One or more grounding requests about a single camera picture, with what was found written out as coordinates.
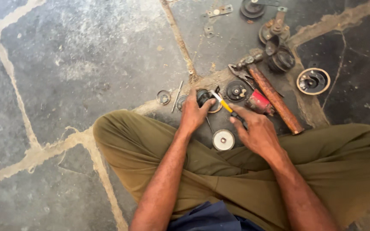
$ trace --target metal washer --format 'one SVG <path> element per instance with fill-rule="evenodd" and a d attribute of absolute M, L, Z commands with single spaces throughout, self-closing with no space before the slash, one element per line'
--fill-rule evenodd
<path fill-rule="evenodd" d="M 226 129 L 218 130 L 213 134 L 212 144 L 218 151 L 231 150 L 235 145 L 234 134 Z"/>

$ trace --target right hand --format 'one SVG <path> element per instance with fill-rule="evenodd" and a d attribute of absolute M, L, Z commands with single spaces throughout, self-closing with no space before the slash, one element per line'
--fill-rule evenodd
<path fill-rule="evenodd" d="M 286 151 L 279 145 L 273 123 L 265 115 L 245 110 L 243 107 L 234 104 L 229 104 L 229 106 L 248 124 L 248 130 L 245 130 L 238 119 L 233 116 L 229 119 L 238 131 L 239 139 L 248 149 L 257 153 L 266 161 L 271 161 L 277 156 L 286 154 Z"/>

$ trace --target knee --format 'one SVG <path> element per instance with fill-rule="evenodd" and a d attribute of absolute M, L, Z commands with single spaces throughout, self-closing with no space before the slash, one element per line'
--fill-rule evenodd
<path fill-rule="evenodd" d="M 116 110 L 98 118 L 93 125 L 93 135 L 97 142 L 100 142 L 103 138 L 110 134 L 116 134 L 121 124 L 124 123 L 126 118 L 132 116 L 134 112 L 128 110 Z"/>

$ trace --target finger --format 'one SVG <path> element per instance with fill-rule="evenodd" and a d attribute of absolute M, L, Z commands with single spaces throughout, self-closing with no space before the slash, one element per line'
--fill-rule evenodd
<path fill-rule="evenodd" d="M 193 87 L 193 88 L 191 88 L 191 90 L 189 90 L 189 94 L 188 94 L 187 99 L 194 100 L 194 101 L 197 100 L 197 89 L 195 87 Z"/>
<path fill-rule="evenodd" d="M 234 124 L 238 132 L 239 139 L 241 139 L 242 141 L 245 141 L 246 137 L 248 136 L 248 132 L 243 127 L 242 122 L 233 116 L 229 118 L 229 121 Z"/>
<path fill-rule="evenodd" d="M 208 112 L 209 108 L 211 108 L 216 102 L 216 99 L 209 99 L 207 100 L 201 107 L 203 112 Z"/>
<path fill-rule="evenodd" d="M 240 107 L 240 106 L 235 105 L 235 104 L 229 104 L 229 107 L 232 110 L 234 110 L 236 113 L 238 113 L 238 115 L 240 115 L 244 119 L 247 119 L 249 116 L 252 116 L 252 114 L 256 114 L 256 113 L 252 113 L 252 112 L 246 110 L 245 108 Z"/>

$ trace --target metal rod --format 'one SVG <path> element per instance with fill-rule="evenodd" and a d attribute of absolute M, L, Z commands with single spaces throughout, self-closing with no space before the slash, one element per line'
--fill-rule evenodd
<path fill-rule="evenodd" d="M 172 107 L 172 111 L 171 111 L 171 113 L 173 113 L 173 110 L 175 109 L 176 102 L 177 102 L 177 100 L 178 100 L 179 93 L 181 92 L 181 88 L 182 88 L 182 84 L 183 84 L 183 83 L 184 83 L 184 81 L 182 80 L 182 81 L 181 81 L 181 84 L 179 85 L 178 93 L 176 94 L 175 102 L 173 103 L 173 107 Z"/>
<path fill-rule="evenodd" d="M 209 127 L 211 128 L 212 133 L 215 133 L 215 132 L 213 131 L 213 129 L 212 129 L 212 126 L 210 125 L 210 122 L 209 122 L 208 117 L 205 117 L 205 118 L 206 118 L 206 121 L 208 121 L 208 125 L 209 125 Z"/>

